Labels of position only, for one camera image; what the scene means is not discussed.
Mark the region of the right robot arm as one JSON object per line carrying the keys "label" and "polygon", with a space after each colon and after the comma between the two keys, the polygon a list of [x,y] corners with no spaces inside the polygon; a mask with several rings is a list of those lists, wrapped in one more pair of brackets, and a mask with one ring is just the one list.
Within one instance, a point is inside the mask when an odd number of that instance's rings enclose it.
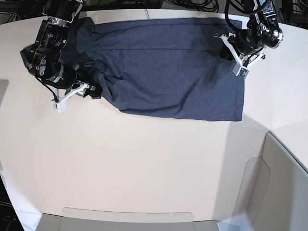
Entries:
{"label": "right robot arm", "polygon": [[62,49],[68,43],[68,32],[75,17],[79,15],[82,0],[48,0],[43,7],[43,20],[35,42],[24,53],[25,67],[35,79],[60,101],[57,90],[69,93],[76,90],[82,97],[100,98],[102,88],[78,70],[78,65],[70,67],[61,62]]}

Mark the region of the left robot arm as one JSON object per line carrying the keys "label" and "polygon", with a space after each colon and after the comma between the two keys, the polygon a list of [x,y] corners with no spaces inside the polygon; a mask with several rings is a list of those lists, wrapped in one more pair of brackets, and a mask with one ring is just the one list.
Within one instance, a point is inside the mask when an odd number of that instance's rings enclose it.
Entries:
{"label": "left robot arm", "polygon": [[[230,21],[230,7],[249,16],[246,29],[240,29]],[[259,56],[264,48],[275,49],[283,40],[283,33],[271,0],[228,0],[224,16],[227,25],[233,31],[227,36],[227,42],[235,50],[235,55],[242,59],[245,67],[251,58]]]}

